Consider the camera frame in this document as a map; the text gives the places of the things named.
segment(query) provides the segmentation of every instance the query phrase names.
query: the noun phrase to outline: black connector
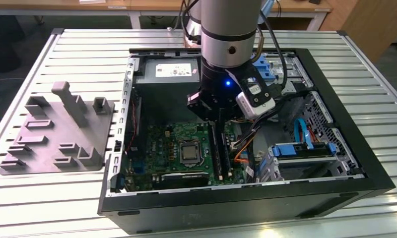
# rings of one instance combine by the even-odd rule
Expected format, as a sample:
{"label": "black connector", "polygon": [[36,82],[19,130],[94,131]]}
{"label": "black connector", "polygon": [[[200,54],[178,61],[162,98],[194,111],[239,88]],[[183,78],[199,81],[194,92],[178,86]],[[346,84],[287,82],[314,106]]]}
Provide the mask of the black connector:
{"label": "black connector", "polygon": [[114,151],[115,152],[120,152],[122,150],[122,141],[120,140],[116,140],[115,141],[115,148],[114,148]]}

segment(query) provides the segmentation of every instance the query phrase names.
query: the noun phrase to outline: paper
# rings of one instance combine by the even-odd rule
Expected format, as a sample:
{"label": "paper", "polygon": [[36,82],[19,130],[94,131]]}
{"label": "paper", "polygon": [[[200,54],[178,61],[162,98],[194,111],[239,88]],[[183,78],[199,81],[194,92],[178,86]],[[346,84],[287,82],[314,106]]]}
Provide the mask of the paper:
{"label": "paper", "polygon": [[80,4],[106,3],[106,0],[80,0]]}

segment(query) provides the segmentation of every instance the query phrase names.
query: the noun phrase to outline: slotted aluminum surface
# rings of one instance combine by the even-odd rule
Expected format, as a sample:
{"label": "slotted aluminum surface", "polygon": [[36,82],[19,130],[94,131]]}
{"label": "slotted aluminum surface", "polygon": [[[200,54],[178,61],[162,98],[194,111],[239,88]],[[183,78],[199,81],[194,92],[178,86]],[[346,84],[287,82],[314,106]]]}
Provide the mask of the slotted aluminum surface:
{"label": "slotted aluminum surface", "polygon": [[[397,93],[348,37],[336,32],[276,32],[283,48],[308,48],[397,186]],[[274,47],[268,32],[266,47]],[[183,33],[166,30],[66,30],[52,35],[0,123],[0,161],[27,113],[30,95],[70,81],[84,100],[122,97],[131,48],[182,48]],[[114,145],[110,138],[108,148]],[[99,172],[0,175],[0,237],[123,237],[98,215]],[[166,237],[397,237],[397,188],[324,218],[166,234]]]}

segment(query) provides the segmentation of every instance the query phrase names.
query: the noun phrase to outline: black cable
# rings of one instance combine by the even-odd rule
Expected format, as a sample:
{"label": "black cable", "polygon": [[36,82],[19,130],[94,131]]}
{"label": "black cable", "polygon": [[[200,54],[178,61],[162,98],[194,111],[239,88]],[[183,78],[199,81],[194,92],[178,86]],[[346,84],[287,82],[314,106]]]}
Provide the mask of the black cable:
{"label": "black cable", "polygon": [[282,17],[282,14],[283,14],[283,7],[282,7],[282,4],[280,4],[280,0],[276,0],[278,1],[278,4],[279,4],[279,13],[278,13],[278,17]]}
{"label": "black cable", "polygon": [[183,29],[184,29],[184,34],[187,36],[187,38],[190,40],[192,40],[192,36],[190,35],[188,31],[187,31],[187,27],[186,27],[186,24],[184,24],[184,18],[186,18],[186,15],[187,13],[191,11],[192,7],[196,5],[196,3],[199,2],[200,0],[195,0],[192,2],[192,4],[188,5],[188,7],[186,8],[184,12],[183,12],[183,18],[182,18],[182,25],[183,25]]}
{"label": "black cable", "polygon": [[174,21],[178,20],[178,24],[174,26],[174,30],[178,29],[179,25],[180,25],[180,19],[182,19],[182,13],[183,13],[183,6],[187,6],[186,0],[183,0],[182,2],[182,7],[180,7],[180,11],[179,11],[179,16],[174,18],[171,25],[174,24]]}
{"label": "black cable", "polygon": [[288,70],[287,70],[286,58],[284,58],[284,55],[283,55],[283,52],[282,52],[282,48],[280,48],[280,44],[279,44],[279,40],[278,40],[276,34],[274,33],[274,29],[271,27],[270,20],[267,19],[267,16],[264,15],[263,11],[260,11],[260,16],[263,17],[263,19],[266,21],[266,25],[267,25],[268,30],[270,30],[270,33],[271,33],[272,41],[274,41],[274,44],[276,46],[278,53],[279,53],[280,59],[282,59],[283,73],[284,73],[282,88],[284,89],[286,88],[286,85],[287,85],[287,80],[288,80]]}

